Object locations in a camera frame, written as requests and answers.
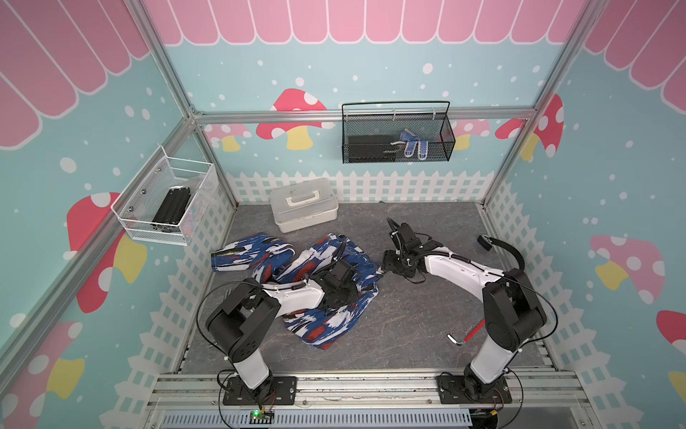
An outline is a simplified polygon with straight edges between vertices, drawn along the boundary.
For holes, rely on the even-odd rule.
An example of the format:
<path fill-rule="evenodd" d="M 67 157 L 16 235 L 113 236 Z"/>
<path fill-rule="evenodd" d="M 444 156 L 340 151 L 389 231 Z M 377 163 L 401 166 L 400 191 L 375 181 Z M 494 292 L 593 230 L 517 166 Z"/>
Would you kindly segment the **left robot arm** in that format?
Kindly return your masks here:
<path fill-rule="evenodd" d="M 339 260 L 305 279 L 278 285 L 248 278 L 207 318 L 205 328 L 256 399 L 272 392 L 273 373 L 260 346 L 273 321 L 301 310 L 334 309 L 357 301 L 358 268 Z"/>

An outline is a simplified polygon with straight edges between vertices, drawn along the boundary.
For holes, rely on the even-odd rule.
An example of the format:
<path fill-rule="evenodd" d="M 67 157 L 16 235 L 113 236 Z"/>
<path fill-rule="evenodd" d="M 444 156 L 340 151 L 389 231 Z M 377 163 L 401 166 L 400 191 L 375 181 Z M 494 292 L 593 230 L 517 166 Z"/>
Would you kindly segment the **blue white red patterned trousers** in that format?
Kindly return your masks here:
<path fill-rule="evenodd" d="M 383 277 L 381 265 L 362 248 L 333 233 L 297 254 L 283 239 L 260 232 L 220 248 L 211 264 L 215 272 L 251 270 L 280 303 L 286 328 L 320 350 L 355 327 Z"/>

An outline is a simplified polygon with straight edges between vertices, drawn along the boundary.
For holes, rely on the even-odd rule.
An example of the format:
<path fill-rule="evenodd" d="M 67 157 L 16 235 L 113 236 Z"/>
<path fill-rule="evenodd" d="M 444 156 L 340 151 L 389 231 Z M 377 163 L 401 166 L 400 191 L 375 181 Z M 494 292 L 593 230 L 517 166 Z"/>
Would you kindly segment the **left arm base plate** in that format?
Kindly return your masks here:
<path fill-rule="evenodd" d="M 225 383 L 222 403 L 225 406 L 292 406 L 298 387 L 294 376 L 269 376 L 257 388 L 248 389 L 239 377 L 232 377 Z"/>

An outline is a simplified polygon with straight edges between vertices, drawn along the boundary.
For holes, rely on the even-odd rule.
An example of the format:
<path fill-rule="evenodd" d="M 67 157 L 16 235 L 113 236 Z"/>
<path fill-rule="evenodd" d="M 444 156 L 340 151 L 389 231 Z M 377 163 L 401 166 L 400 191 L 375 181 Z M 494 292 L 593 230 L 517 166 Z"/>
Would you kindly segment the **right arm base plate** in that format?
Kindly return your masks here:
<path fill-rule="evenodd" d="M 494 383 L 483 384 L 471 375 L 453 375 L 443 372 L 435 377 L 439 400 L 443 405 L 486 404 L 496 407 L 511 404 L 512 395 L 505 377 Z"/>

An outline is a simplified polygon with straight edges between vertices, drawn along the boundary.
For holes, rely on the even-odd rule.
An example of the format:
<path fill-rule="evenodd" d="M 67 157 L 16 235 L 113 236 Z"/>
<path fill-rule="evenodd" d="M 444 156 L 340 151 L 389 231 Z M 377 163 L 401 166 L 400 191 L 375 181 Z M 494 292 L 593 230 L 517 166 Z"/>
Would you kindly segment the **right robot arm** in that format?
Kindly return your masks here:
<path fill-rule="evenodd" d="M 519 350 L 548 322 L 543 298 L 525 273 L 522 254 L 505 241 L 480 235 L 477 241 L 483 248 L 499 247 L 516 259 L 516 268 L 503 271 L 458 255 L 432 238 L 422 241 L 408 223 L 391 218 L 387 222 L 395 248 L 384 252 L 385 272 L 407 280 L 418 273 L 439 277 L 482 302 L 487 337 L 464 370 L 464 389 L 472 399 L 485 395 L 496 387 Z"/>

